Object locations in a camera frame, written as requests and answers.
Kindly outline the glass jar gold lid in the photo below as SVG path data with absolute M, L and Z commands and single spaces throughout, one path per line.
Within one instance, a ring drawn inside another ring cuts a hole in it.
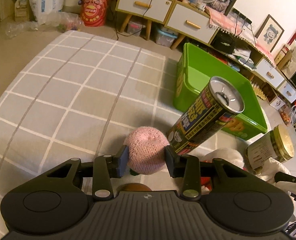
M 279 124 L 245 149 L 245 159 L 254 174 L 260 174 L 272 158 L 280 163 L 294 157 L 294 146 L 285 125 Z

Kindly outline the white cloth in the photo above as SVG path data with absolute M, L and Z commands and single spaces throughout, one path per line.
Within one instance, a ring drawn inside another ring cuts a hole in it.
M 243 156 L 237 150 L 232 148 L 219 148 L 210 152 L 201 158 L 202 162 L 211 163 L 214 158 L 224 159 L 233 165 L 248 171 Z M 283 172 L 285 174 L 291 175 L 290 171 L 279 161 L 269 158 L 265 161 L 262 169 L 259 172 L 254 172 L 250 170 L 252 174 L 257 176 L 258 178 L 275 185 L 274 176 L 277 172 Z M 212 190 L 211 179 L 210 177 L 201 177 L 201 192 L 202 194 L 209 194 Z

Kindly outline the pink knitted ball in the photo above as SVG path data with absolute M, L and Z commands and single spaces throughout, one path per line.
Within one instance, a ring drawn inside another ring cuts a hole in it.
M 128 166 L 138 174 L 150 175 L 165 166 L 165 147 L 169 145 L 164 134 L 156 128 L 142 126 L 124 140 L 128 147 Z

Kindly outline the black tall can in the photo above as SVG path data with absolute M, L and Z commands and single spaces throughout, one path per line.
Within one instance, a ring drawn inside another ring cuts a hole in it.
M 187 154 L 244 109 L 245 103 L 239 91 L 226 79 L 214 76 L 166 133 L 166 137 L 178 155 Z

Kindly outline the grey checked rug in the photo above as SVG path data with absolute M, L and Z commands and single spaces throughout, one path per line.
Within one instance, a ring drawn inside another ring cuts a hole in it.
M 0 203 L 16 186 L 77 157 L 115 154 L 141 126 L 167 132 L 180 53 L 69 31 L 0 97 Z M 0 239 L 8 232 L 0 213 Z

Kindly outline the black box on shelf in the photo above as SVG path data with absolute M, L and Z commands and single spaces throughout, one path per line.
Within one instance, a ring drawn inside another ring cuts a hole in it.
M 225 54 L 232 54 L 236 48 L 236 35 L 230 32 L 219 30 L 215 34 L 210 45 Z

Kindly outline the clear storage box blue lid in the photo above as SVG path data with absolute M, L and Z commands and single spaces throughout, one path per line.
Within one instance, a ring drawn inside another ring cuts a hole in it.
M 177 37 L 177 32 L 167 29 L 162 25 L 155 25 L 154 39 L 156 44 L 170 48 Z

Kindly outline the pink table runner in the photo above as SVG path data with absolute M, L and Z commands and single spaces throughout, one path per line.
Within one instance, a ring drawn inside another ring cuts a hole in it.
M 205 12 L 210 16 L 210 25 L 246 41 L 261 55 L 263 55 L 267 61 L 269 61 L 272 65 L 275 65 L 273 55 L 263 47 L 263 43 L 253 35 L 251 29 L 243 25 L 243 21 L 241 23 L 238 22 L 237 19 L 240 19 L 239 17 L 229 18 L 228 16 L 225 16 L 208 6 L 205 7 Z

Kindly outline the wooden drawer cabinet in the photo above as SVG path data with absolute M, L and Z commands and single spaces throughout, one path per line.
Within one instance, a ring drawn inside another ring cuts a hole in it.
M 247 31 L 253 40 L 267 16 L 271 15 L 284 29 L 284 33 L 273 47 L 276 55 L 293 34 L 296 27 L 296 0 L 237 0 L 234 8 L 250 18 L 253 28 Z M 167 27 L 205 44 L 215 34 L 209 28 L 210 16 L 179 1 L 170 0 L 118 0 L 117 10 L 127 14 L 144 15 L 149 20 L 160 22 Z

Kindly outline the red snack bucket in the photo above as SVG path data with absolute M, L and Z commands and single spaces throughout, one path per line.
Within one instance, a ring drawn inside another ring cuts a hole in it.
M 87 27 L 105 24 L 109 0 L 81 0 L 80 18 Z

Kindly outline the white paper bag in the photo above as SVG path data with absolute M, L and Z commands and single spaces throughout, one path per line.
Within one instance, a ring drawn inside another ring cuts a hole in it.
M 37 23 L 42 25 L 48 14 L 63 9 L 64 0 L 29 0 L 29 3 Z

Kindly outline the cartoon girl picture frame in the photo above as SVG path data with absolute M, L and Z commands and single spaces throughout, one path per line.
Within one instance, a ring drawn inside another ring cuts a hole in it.
M 282 26 L 270 14 L 268 14 L 263 24 L 255 34 L 255 37 L 262 48 L 272 52 L 283 33 L 284 29 Z

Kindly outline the cat picture frame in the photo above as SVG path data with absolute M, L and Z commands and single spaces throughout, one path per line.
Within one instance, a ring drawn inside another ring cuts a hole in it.
M 208 3 L 208 7 L 227 16 L 232 10 L 236 1 L 237 0 L 215 0 L 214 2 Z

